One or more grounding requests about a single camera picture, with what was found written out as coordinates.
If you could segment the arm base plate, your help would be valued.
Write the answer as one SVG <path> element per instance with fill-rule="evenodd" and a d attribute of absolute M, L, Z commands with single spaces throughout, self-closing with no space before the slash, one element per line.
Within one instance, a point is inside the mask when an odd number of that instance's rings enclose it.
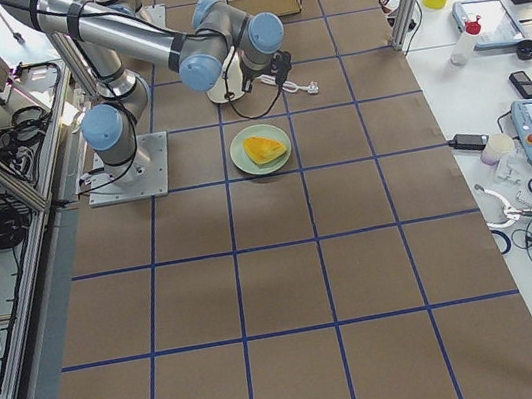
<path fill-rule="evenodd" d="M 137 12 L 138 17 L 141 20 L 146 21 L 149 24 L 156 27 L 166 28 L 166 6 L 164 4 L 148 5 L 141 8 Z"/>
<path fill-rule="evenodd" d="M 108 166 L 93 154 L 93 167 L 101 172 L 91 177 L 91 207 L 138 201 L 168 194 L 168 140 L 166 132 L 139 135 L 137 153 L 132 165 Z"/>

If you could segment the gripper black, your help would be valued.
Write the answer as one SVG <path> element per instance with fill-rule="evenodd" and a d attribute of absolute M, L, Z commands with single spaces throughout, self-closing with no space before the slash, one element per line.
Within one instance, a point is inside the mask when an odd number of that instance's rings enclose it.
<path fill-rule="evenodd" d="M 238 52 L 244 76 L 241 89 L 244 93 L 251 93 L 252 80 L 260 75 L 269 74 L 274 55 L 272 52 L 267 54 L 259 52 L 255 48 L 241 49 Z"/>

